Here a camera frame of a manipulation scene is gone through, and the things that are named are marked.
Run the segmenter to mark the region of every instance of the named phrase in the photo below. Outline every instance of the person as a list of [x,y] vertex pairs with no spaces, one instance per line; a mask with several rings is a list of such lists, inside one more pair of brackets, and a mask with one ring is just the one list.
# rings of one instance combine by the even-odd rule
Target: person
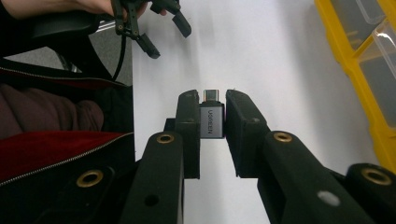
[[[148,3],[141,5],[137,11],[138,17],[144,13],[147,6]],[[0,27],[44,14],[72,10],[113,16],[110,0],[0,0]],[[107,89],[96,93],[97,100],[75,103],[39,89],[17,89],[0,83],[0,139],[37,131],[131,132],[132,95],[132,88],[121,91]],[[119,111],[116,113],[111,108],[115,106],[115,102]],[[129,114],[128,122],[121,120],[125,117],[122,112]]]

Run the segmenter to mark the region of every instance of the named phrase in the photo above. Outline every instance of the zipper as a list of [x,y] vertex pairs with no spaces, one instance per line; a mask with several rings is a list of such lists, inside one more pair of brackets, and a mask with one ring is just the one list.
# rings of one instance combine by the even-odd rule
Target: zipper
[[60,162],[57,162],[57,163],[55,163],[55,164],[52,164],[52,165],[49,165],[49,166],[40,168],[40,169],[38,169],[38,170],[34,170],[34,171],[32,171],[32,172],[26,173],[26,174],[24,174],[24,175],[19,175],[19,176],[13,177],[13,178],[11,178],[11,179],[9,179],[9,180],[6,180],[6,181],[0,183],[0,188],[3,187],[3,186],[5,186],[5,185],[7,185],[7,184],[10,184],[10,183],[12,183],[12,182],[15,182],[15,181],[17,181],[17,180],[23,179],[23,178],[25,178],[25,177],[28,177],[28,176],[31,176],[31,175],[36,175],[36,174],[39,174],[39,173],[41,173],[41,172],[43,172],[43,171],[48,171],[48,170],[50,170],[50,169],[52,169],[52,168],[56,168],[56,167],[58,167],[58,166],[67,164],[67,163],[69,163],[69,162],[71,162],[71,161],[76,161],[76,160],[78,160],[78,159],[81,159],[81,158],[83,158],[83,157],[86,157],[86,156],[88,156],[88,155],[91,155],[93,152],[96,152],[96,151],[98,151],[98,150],[100,150],[100,149],[102,149],[102,148],[104,148],[104,147],[107,147],[107,146],[109,146],[110,144],[116,142],[117,140],[119,140],[119,139],[121,139],[121,138],[123,138],[123,137],[125,137],[125,136],[127,136],[127,135],[130,135],[130,134],[133,134],[133,133],[126,133],[126,134],[123,134],[123,135],[121,135],[121,136],[119,136],[119,137],[117,137],[117,138],[115,138],[115,139],[112,139],[111,141],[108,141],[108,142],[102,144],[102,145],[99,146],[99,147],[95,147],[95,148],[93,148],[93,149],[91,149],[91,150],[89,150],[89,151],[86,151],[86,152],[84,152],[84,153],[82,153],[82,154],[79,154],[79,155],[77,155],[77,156],[75,156],[75,157],[69,158],[69,159],[67,159],[67,160],[65,160],[65,161],[60,161]]
[[8,72],[24,74],[24,75],[26,75],[28,77],[41,77],[41,78],[47,78],[47,79],[53,79],[53,80],[84,80],[84,79],[101,80],[101,81],[104,81],[104,82],[109,82],[109,83],[114,84],[114,85],[125,87],[124,84],[121,84],[119,82],[114,82],[114,81],[102,79],[102,78],[99,78],[99,77],[47,77],[47,76],[37,75],[37,74],[33,74],[33,73],[27,73],[27,72],[15,70],[15,69],[9,69],[9,68],[5,68],[5,67],[2,67],[2,66],[0,66],[0,69],[4,70],[4,71],[8,71]]

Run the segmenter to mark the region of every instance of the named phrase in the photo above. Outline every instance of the black robotic claw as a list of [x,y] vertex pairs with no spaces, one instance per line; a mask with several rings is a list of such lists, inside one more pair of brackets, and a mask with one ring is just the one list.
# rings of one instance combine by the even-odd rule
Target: black robotic claw
[[[157,59],[161,55],[160,52],[157,50],[157,48],[155,48],[146,34],[140,35],[137,24],[136,12],[145,2],[152,2],[150,9],[157,14],[164,9],[175,15],[173,22],[184,37],[187,37],[191,34],[191,27],[180,11],[180,4],[178,3],[178,0],[111,0],[116,21],[117,35],[131,37],[137,42],[140,48],[148,54],[150,58]],[[124,21],[123,19],[123,7],[128,13],[127,21]]]

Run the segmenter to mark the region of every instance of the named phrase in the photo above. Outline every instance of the yellow organizer case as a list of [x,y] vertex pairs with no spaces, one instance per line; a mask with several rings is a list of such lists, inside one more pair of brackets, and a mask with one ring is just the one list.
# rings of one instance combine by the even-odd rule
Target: yellow organizer case
[[[382,166],[396,173],[396,121],[393,122],[396,116],[392,116],[392,113],[396,113],[396,94],[389,93],[384,97],[384,93],[387,93],[381,88],[385,83],[390,90],[394,86],[396,92],[396,77],[389,74],[389,71],[394,72],[395,76],[396,70],[392,67],[392,62],[396,63],[396,49],[383,48],[383,43],[389,36],[382,33],[393,31],[390,24],[396,27],[396,1],[378,0],[385,15],[375,15],[375,20],[365,24],[366,21],[357,21],[360,16],[354,13],[361,11],[367,2],[369,1],[315,0],[334,58],[350,77],[370,122],[375,154]],[[389,102],[393,99],[395,108],[389,108]]]

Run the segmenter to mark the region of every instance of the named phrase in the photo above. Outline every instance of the transparent plastic lid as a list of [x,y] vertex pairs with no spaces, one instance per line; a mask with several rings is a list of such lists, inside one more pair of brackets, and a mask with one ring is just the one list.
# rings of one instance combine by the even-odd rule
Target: transparent plastic lid
[[382,22],[373,31],[373,38],[396,78],[396,33],[389,21]]
[[356,0],[361,14],[369,24],[379,24],[385,18],[385,13],[377,0]]

